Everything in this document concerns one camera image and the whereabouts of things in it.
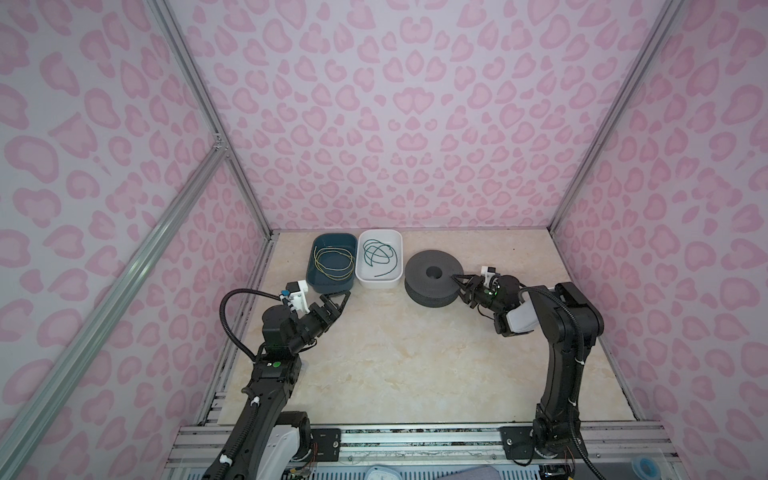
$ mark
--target dark blue plastic tray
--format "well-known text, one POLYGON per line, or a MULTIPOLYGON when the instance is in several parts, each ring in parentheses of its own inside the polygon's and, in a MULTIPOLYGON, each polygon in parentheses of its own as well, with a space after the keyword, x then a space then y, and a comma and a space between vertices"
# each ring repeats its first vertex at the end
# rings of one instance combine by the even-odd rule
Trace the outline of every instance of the dark blue plastic tray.
MULTIPOLYGON (((315 248, 340 247, 347 249, 353 258, 357 258, 357 239, 351 233, 324 233, 315 239, 310 250, 310 261, 306 266, 306 282, 319 294, 336 293, 343 290, 351 290, 355 283, 355 265, 349 267, 352 275, 348 279, 338 281, 331 280, 323 275, 315 267, 315 248)), ((349 259, 335 253, 323 255, 323 264, 330 268, 343 268, 349 263, 349 259)))

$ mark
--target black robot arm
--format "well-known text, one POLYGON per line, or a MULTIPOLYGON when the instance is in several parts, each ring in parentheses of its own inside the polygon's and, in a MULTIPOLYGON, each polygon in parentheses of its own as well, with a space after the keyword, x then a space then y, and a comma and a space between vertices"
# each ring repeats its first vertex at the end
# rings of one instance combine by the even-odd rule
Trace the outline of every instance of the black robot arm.
MULTIPOLYGON (((257 477, 267 439, 299 379, 299 353, 313 346, 317 337, 328 331, 341 316, 348 299, 349 291, 321 295, 323 305, 313 303, 309 307, 310 312, 299 318, 299 313, 284 295, 281 299, 283 305, 271 306, 264 312, 264 344, 253 356, 255 360, 250 381, 242 389, 247 396, 245 406, 229 439, 216 461, 205 471, 203 479, 253 480, 257 477), (331 300, 342 295, 341 304, 331 300)), ((308 422, 304 427, 300 429, 303 437, 299 456, 309 451, 308 422)))
POLYGON ((535 451, 554 458, 573 446, 593 468, 579 432, 578 394, 584 363, 603 333, 602 315, 571 282, 558 283, 552 292, 543 285, 522 286, 513 276, 488 270, 484 267, 483 276, 454 276, 462 301, 470 308, 491 310, 496 333, 503 336, 530 333, 531 324, 516 316, 533 315, 549 342, 547 385, 536 405, 531 432, 535 451), (530 296, 530 305, 524 303, 523 293, 530 296))

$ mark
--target dark gray foam donut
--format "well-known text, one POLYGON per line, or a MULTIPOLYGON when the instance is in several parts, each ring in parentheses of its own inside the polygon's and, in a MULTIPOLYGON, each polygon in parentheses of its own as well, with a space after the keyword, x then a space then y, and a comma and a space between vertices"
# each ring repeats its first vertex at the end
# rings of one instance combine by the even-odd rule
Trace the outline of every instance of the dark gray foam donut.
POLYGON ((463 274, 462 265, 450 253, 424 250, 406 264, 406 292, 419 305, 446 306, 458 296, 458 285, 451 275, 463 274))

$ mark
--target wire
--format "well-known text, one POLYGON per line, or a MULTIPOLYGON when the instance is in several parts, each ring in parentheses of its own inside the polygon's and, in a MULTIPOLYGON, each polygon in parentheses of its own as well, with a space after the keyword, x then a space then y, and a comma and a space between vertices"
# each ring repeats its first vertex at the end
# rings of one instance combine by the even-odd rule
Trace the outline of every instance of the wire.
POLYGON ((312 342, 310 342, 309 345, 307 345, 304 348, 302 348, 301 350, 299 350, 299 353, 305 352, 305 351, 307 351, 309 349, 312 349, 315 345, 317 345, 317 339, 312 339, 312 342))
POLYGON ((576 446, 576 450, 578 451, 578 454, 581 455, 581 459, 584 461, 584 464, 592 471, 595 477, 598 478, 598 480, 606 480, 606 478, 601 474, 598 469, 592 465, 592 462, 589 459, 589 455, 587 455, 587 452, 584 450, 584 446, 581 444, 580 439, 578 438, 578 435, 576 433, 576 421, 574 419, 574 414, 576 412, 577 404, 578 404, 578 393, 581 389, 581 376, 584 373, 584 333, 581 330, 581 325, 579 325, 578 320, 576 320, 576 316, 571 312, 571 310, 568 308, 568 306, 565 305, 565 303, 560 300, 560 297, 557 295, 554 295, 549 290, 543 290, 540 288, 536 288, 534 286, 527 286, 524 288, 521 288, 518 291, 518 298, 520 299, 522 303, 522 294, 524 292, 536 292, 539 295, 546 296, 550 300, 552 300, 555 304, 557 304, 560 308, 563 309, 566 315, 568 315, 568 318, 571 320, 571 323, 574 326, 574 330, 576 331, 576 369, 574 373, 574 387, 573 391, 571 392, 571 398, 568 399, 568 402, 571 404, 571 408, 568 412, 568 430, 571 434, 571 441, 576 446))
MULTIPOLYGON (((222 449, 219 455, 226 455, 228 458, 234 458, 235 455, 240 452, 240 449, 243 448, 243 443, 245 443, 246 437, 250 433, 250 430, 253 428, 253 425, 256 423, 256 418, 259 414, 260 406, 261 402, 251 401, 246 404, 246 408, 250 409, 250 411, 248 412, 248 416, 246 417, 243 428, 240 430, 240 434, 235 438, 234 443, 228 449, 222 449)), ((229 464, 225 462, 219 462, 218 470, 214 474, 212 480, 223 480, 231 466, 231 462, 229 464)))
POLYGON ((221 328, 223 328, 224 333, 227 334, 228 337, 230 337, 230 340, 232 340, 232 343, 235 344, 235 346, 240 349, 241 352, 248 355, 248 358, 251 362, 256 363, 259 361, 259 358, 261 357, 261 352, 263 350, 264 344, 262 344, 259 347, 259 355, 254 355, 253 352, 250 351, 248 347, 246 347, 232 332, 232 329, 230 328, 229 324, 227 323, 227 302, 229 299, 237 295, 238 293, 250 293, 252 295, 259 295, 264 296, 266 298, 280 301, 280 297, 277 295, 273 295, 272 293, 265 293, 261 290, 254 290, 251 288, 236 288, 235 290, 232 290, 227 295, 224 295, 224 298, 221 299, 221 303, 219 304, 219 321, 221 321, 221 328))
POLYGON ((293 467, 288 471, 288 473, 290 473, 294 478, 309 478, 309 476, 312 475, 312 470, 317 466, 317 443, 313 442, 311 448, 312 455, 310 456, 310 459, 307 460, 304 465, 301 465, 300 467, 293 467), (304 472, 303 470, 307 467, 310 467, 309 470, 304 472))
POLYGON ((313 257, 315 260, 315 268, 317 268, 317 271, 321 272, 323 275, 327 276, 331 280, 340 282, 342 280, 348 279, 350 276, 352 276, 353 273, 355 273, 355 257, 346 248, 324 247, 318 250, 317 247, 315 247, 315 251, 313 252, 313 257), (326 266, 323 264, 321 258, 323 257, 323 255, 327 255, 329 253, 335 253, 342 257, 346 257, 349 260, 349 263, 347 264, 347 266, 343 268, 331 268, 329 266, 326 266))
POLYGON ((480 311, 480 306, 479 306, 479 305, 478 305, 478 313, 479 313, 480 315, 484 316, 485 318, 489 318, 489 319, 491 319, 491 320, 494 320, 494 321, 496 321, 496 319, 495 319, 495 318, 493 318, 492 316, 488 316, 488 315, 485 315, 483 312, 481 312, 481 311, 480 311))
POLYGON ((531 464, 531 462, 533 462, 533 450, 534 450, 533 449, 533 445, 531 445, 531 456, 528 457, 528 461, 526 463, 520 463, 517 460, 515 460, 514 458, 512 459, 512 461, 515 463, 515 465, 518 465, 518 466, 521 466, 521 467, 529 466, 531 464))
POLYGON ((565 446, 565 466, 568 466, 568 456, 571 457, 571 471, 568 473, 570 478, 576 477, 576 455, 571 451, 571 447, 565 446))
POLYGON ((373 266, 374 263, 379 265, 389 265, 390 259, 395 257, 395 264, 391 269, 389 269, 389 272, 374 275, 374 278, 389 275, 395 270, 395 268, 397 268, 397 251, 392 248, 391 245, 372 238, 366 240, 366 242, 362 245, 362 250, 362 256, 366 260, 366 265, 368 266, 373 266))

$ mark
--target yellow wire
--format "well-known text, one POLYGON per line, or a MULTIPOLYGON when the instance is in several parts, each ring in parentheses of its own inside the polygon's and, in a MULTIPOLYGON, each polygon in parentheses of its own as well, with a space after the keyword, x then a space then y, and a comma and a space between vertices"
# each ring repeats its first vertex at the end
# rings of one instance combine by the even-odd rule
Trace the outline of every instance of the yellow wire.
POLYGON ((317 249, 315 247, 314 251, 314 259, 315 259, 315 268, 317 268, 317 271, 321 272, 323 275, 327 276, 331 280, 335 280, 337 282, 340 282, 342 280, 346 280, 352 276, 353 273, 355 273, 355 257, 352 256, 352 254, 347 250, 346 248, 341 247, 324 247, 321 249, 317 249), (346 257, 349 259, 349 264, 345 266, 344 268, 330 268, 320 261, 320 257, 325 255, 326 253, 338 253, 342 257, 346 257), (329 272, 344 272, 349 270, 344 275, 334 275, 329 272))

